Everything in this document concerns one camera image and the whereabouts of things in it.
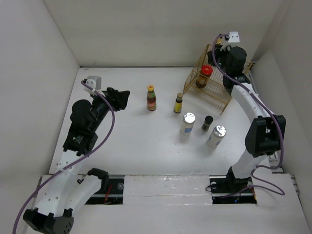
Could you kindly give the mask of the tall sauce bottle yellow cap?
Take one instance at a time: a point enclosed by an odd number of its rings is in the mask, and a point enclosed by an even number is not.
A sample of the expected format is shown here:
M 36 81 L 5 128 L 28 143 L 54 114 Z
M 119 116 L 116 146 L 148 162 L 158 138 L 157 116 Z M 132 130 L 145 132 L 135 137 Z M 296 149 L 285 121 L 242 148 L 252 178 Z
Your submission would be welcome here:
M 147 86 L 147 109 L 149 111 L 156 110 L 156 94 L 153 85 Z

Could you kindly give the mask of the small dark spice jar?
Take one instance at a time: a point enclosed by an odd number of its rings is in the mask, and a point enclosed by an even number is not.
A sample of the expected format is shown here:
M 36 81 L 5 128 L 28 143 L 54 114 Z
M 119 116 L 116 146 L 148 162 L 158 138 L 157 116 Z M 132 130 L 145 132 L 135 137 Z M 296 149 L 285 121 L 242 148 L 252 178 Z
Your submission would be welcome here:
M 212 116 L 206 116 L 204 119 L 204 122 L 201 126 L 201 129 L 205 132 L 207 132 L 213 122 L 214 118 Z

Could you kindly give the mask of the red lid sauce jar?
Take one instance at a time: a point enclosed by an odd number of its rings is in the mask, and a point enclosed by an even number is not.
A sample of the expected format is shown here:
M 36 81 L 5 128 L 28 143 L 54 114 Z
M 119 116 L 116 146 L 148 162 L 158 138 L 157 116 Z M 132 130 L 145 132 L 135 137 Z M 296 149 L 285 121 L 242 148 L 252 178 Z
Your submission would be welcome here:
M 207 85 L 209 78 L 213 73 L 213 68 L 210 65 L 203 65 L 200 69 L 199 76 L 195 81 L 197 88 L 204 88 Z

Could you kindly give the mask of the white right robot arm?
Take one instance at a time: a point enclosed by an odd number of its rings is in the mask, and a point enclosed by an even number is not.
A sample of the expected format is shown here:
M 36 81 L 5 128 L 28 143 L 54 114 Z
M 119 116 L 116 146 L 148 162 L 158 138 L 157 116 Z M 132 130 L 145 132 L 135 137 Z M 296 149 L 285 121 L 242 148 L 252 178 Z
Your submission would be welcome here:
M 251 123 L 244 153 L 219 185 L 225 189 L 226 196 L 233 196 L 254 187 L 254 172 L 262 167 L 261 162 L 267 156 L 280 151 L 279 163 L 283 162 L 286 119 L 269 110 L 255 93 L 243 72 L 247 57 L 244 49 L 214 44 L 207 56 L 208 63 L 223 75 L 226 91 L 240 104 Z

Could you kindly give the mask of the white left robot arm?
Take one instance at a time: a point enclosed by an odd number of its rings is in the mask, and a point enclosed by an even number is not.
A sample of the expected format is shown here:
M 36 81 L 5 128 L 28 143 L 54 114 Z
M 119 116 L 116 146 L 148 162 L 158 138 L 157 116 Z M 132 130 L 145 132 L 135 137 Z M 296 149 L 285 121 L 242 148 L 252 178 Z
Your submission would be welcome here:
M 81 99 L 73 104 L 71 125 L 56 172 L 45 181 L 48 188 L 42 200 L 23 215 L 27 225 L 39 233 L 70 233 L 82 206 L 96 192 L 101 194 L 108 189 L 108 172 L 92 168 L 81 183 L 77 182 L 78 173 L 85 160 L 103 145 L 95 145 L 96 131 L 103 119 L 108 112 L 126 108 L 130 91 L 93 89 L 90 95 L 92 102 Z

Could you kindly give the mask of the metal base rail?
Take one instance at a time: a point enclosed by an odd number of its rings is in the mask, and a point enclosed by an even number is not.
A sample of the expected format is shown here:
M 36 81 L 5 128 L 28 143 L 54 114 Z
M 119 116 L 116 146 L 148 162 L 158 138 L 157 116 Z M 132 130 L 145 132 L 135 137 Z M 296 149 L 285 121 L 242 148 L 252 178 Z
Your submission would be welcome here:
M 247 189 L 231 194 L 224 175 L 125 175 L 113 176 L 87 204 L 101 205 L 211 205 L 213 203 L 256 203 Z

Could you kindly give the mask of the small yellow label bottle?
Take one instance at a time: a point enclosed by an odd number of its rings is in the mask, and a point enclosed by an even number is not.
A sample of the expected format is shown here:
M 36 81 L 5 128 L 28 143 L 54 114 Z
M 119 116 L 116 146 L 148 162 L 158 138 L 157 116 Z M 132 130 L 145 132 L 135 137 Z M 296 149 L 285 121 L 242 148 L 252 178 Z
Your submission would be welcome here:
M 174 112 L 180 113 L 182 110 L 183 94 L 178 93 L 175 99 Z

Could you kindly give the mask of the white shaker silver lid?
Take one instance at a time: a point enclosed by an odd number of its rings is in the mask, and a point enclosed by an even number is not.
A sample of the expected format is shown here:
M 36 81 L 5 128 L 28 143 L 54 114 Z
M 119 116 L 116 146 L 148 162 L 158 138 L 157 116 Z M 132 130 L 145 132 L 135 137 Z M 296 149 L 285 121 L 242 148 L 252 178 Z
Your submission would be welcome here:
M 184 136 L 189 136 L 195 123 L 195 115 L 191 112 L 187 112 L 183 115 L 182 125 L 180 127 L 180 133 Z
M 227 130 L 224 126 L 222 125 L 215 126 L 206 142 L 207 145 L 211 148 L 216 148 L 220 144 L 220 142 L 223 140 L 226 133 L 227 133 Z

